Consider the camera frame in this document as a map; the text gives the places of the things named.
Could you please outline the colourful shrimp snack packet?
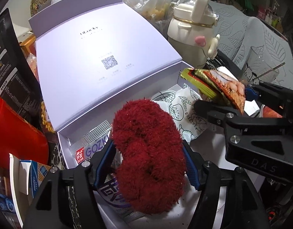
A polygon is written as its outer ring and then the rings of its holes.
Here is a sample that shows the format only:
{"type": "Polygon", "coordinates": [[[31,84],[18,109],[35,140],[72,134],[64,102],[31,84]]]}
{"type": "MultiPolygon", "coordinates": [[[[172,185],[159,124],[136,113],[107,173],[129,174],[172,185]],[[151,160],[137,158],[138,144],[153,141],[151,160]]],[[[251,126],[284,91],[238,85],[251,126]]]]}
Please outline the colourful shrimp snack packet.
{"type": "Polygon", "coordinates": [[[214,69],[186,68],[181,72],[181,77],[196,86],[210,100],[244,113],[245,86],[238,80],[214,69]]]}

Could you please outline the white printed bread packet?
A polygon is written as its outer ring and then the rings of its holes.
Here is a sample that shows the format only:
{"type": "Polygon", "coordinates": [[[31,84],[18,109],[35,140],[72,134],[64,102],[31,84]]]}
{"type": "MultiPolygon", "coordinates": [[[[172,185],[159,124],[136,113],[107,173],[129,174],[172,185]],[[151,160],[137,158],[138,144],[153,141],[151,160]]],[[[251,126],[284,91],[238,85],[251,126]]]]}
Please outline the white printed bread packet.
{"type": "Polygon", "coordinates": [[[169,113],[187,143],[198,138],[207,128],[207,121],[194,112],[194,103],[201,96],[187,84],[178,90],[164,90],[155,94],[151,101],[169,113]]]}

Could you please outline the white purple GOZK snack packet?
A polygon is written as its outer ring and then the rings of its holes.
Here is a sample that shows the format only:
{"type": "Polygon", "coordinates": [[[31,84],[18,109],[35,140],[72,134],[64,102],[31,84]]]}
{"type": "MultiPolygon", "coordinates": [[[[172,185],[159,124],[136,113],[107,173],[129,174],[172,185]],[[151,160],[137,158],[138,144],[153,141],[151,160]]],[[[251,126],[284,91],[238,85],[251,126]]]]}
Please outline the white purple GOZK snack packet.
{"type": "Polygon", "coordinates": [[[105,120],[88,131],[76,142],[71,143],[69,150],[77,164],[89,161],[93,170],[91,184],[108,207],[116,212],[126,223],[145,216],[123,198],[116,178],[116,169],[120,166],[120,153],[113,145],[110,135],[111,124],[105,120]]]}

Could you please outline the red fuzzy scrunchie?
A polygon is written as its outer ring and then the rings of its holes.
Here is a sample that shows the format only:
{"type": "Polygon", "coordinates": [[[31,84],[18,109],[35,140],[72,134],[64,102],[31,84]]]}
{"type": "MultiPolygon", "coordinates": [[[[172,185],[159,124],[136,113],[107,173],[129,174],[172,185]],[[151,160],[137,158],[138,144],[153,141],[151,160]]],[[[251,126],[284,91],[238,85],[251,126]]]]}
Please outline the red fuzzy scrunchie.
{"type": "Polygon", "coordinates": [[[112,139],[122,154],[119,190],[144,214],[169,212],[184,192],[182,138],[172,117],[148,99],[128,101],[115,113],[112,139]]]}

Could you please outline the red apple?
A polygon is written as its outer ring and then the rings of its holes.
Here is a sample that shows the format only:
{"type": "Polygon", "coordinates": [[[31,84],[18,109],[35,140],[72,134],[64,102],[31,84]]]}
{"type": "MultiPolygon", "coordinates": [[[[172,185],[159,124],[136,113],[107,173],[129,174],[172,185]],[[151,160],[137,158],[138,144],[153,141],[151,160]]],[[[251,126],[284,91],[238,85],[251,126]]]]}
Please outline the red apple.
{"type": "Polygon", "coordinates": [[[262,118],[282,118],[282,116],[270,109],[268,106],[262,105],[260,110],[260,117],[262,118]]]}

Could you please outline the glass mug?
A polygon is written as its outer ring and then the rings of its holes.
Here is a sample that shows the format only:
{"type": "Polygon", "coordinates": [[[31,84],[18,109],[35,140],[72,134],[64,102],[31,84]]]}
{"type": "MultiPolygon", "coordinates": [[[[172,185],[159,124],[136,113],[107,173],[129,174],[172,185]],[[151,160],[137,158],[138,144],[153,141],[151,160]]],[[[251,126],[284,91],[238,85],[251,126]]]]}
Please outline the glass mug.
{"type": "Polygon", "coordinates": [[[260,53],[252,51],[242,68],[240,82],[244,85],[272,83],[279,75],[279,69],[284,65],[285,62],[277,64],[271,60],[265,61],[260,53]]]}

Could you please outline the grey leaf pattern cushion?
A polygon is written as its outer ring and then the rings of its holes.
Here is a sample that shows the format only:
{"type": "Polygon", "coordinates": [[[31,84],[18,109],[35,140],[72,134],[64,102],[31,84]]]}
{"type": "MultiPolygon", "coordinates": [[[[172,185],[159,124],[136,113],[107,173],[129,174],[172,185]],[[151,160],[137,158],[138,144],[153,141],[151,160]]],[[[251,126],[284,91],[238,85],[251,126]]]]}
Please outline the grey leaf pattern cushion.
{"type": "Polygon", "coordinates": [[[285,62],[272,82],[293,90],[293,56],[288,42],[276,35],[256,17],[249,17],[231,5],[209,2],[219,16],[214,34],[220,35],[219,51],[240,69],[252,51],[260,53],[265,61],[285,62]]]}

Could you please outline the blue white medicine box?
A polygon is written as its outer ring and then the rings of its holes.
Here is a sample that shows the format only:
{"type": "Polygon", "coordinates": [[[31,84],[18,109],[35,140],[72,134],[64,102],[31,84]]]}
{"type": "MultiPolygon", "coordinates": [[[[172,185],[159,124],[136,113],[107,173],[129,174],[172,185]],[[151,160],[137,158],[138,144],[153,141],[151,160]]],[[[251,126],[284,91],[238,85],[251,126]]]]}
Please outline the blue white medicine box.
{"type": "Polygon", "coordinates": [[[20,160],[9,154],[10,187],[18,221],[23,226],[27,211],[50,166],[32,160],[20,160]]]}

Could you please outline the red plastic container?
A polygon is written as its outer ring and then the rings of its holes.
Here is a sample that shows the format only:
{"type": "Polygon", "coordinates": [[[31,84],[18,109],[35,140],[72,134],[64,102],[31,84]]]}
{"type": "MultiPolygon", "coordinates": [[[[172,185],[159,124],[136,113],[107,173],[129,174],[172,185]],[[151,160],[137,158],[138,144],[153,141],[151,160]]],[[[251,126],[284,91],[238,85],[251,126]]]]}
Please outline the red plastic container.
{"type": "Polygon", "coordinates": [[[48,142],[45,135],[18,115],[0,97],[0,167],[8,169],[9,154],[21,160],[47,164],[48,142]]]}

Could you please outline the open lavender gift box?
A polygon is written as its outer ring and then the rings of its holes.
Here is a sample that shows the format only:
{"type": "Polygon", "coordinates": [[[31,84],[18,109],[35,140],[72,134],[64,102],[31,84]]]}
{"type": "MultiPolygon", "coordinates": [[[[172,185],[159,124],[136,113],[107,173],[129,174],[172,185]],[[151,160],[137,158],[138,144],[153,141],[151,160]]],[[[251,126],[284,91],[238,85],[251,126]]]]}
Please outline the open lavender gift box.
{"type": "Polygon", "coordinates": [[[29,19],[45,107],[67,168],[70,144],[130,100],[183,85],[187,63],[122,0],[60,0],[29,19]]]}

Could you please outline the black printed package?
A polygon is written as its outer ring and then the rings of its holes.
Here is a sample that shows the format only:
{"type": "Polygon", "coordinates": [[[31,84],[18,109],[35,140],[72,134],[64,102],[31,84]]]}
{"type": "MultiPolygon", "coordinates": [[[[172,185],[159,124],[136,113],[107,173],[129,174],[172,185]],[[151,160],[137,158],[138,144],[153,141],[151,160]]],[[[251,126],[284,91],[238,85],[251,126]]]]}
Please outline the black printed package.
{"type": "Polygon", "coordinates": [[[20,48],[8,9],[0,14],[0,97],[31,125],[40,127],[40,85],[20,48]]]}

